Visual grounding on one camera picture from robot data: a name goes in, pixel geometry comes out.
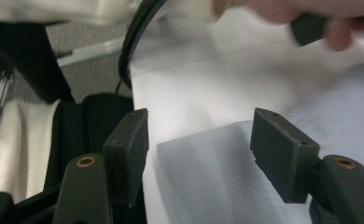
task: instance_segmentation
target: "metal screw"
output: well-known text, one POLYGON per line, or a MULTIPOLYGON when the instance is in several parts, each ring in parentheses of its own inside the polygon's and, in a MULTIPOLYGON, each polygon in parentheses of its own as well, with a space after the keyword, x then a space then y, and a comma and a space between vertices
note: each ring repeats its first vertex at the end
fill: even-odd
POLYGON ((336 157, 334 158, 334 162, 336 162, 338 165, 342 166, 345 169, 353 170, 357 168, 357 164, 354 161, 348 160, 343 157, 336 157))
POLYGON ((77 161, 77 167, 84 168, 91 166, 95 163, 94 157, 83 157, 77 161))

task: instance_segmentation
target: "floor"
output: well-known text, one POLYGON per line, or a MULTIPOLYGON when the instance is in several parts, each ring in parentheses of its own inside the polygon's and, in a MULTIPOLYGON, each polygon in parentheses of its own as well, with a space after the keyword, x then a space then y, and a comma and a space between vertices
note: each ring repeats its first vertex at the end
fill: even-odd
MULTIPOLYGON (((98 27, 70 22, 51 25, 47 31, 53 50, 63 52, 124 37, 126 25, 98 27)), ((117 53, 113 53, 62 67, 77 102, 81 102, 90 94, 115 91, 119 82, 118 57, 117 53)), ((131 91, 125 86, 121 86, 119 94, 132 96, 131 91)), ((33 103, 42 102, 19 72, 15 73, 10 98, 20 98, 33 103)))

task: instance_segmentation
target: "white sheet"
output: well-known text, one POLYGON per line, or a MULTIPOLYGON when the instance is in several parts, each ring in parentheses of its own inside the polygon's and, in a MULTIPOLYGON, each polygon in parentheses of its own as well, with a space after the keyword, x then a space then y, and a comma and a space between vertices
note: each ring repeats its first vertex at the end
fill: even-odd
POLYGON ((182 17, 152 22, 133 57, 135 108, 149 110, 144 172, 148 223, 170 223, 158 185, 158 143, 253 118, 259 106, 285 113, 364 62, 364 41, 344 52, 297 48, 285 26, 235 8, 216 24, 182 17))

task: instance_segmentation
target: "black strap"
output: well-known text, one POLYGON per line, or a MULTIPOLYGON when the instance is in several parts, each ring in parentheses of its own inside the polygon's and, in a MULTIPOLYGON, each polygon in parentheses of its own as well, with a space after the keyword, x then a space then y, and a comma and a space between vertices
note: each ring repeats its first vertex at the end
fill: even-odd
POLYGON ((133 20, 124 38, 123 47, 121 48, 121 54, 119 56, 120 79, 130 88, 132 87, 130 78, 130 60, 142 34, 166 1, 167 0, 143 0, 133 16, 133 20))

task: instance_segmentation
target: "white cloth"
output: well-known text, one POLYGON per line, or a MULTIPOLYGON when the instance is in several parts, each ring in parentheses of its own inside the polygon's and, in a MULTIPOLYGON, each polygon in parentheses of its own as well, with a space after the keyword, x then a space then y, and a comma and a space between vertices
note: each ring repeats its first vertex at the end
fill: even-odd
POLYGON ((286 26, 244 8, 211 25, 165 19, 148 26, 131 66, 134 106, 149 111, 144 191, 153 224, 172 223, 156 179, 158 143, 252 120, 255 107, 286 114, 364 63, 364 40, 337 53, 322 42, 297 48, 286 26))
MULTIPOLYGON (((364 64, 287 118, 321 146, 364 165, 364 64)), ((312 223, 284 204, 249 150, 252 122, 161 143, 156 179, 171 223, 312 223)))
POLYGON ((13 100, 0 109, 0 191, 15 203, 43 190, 58 103, 13 100))
MULTIPOLYGON (((230 0, 169 0, 161 10, 215 21, 230 0)), ((141 0, 0 0, 0 21, 81 21, 97 25, 129 22, 141 0)))

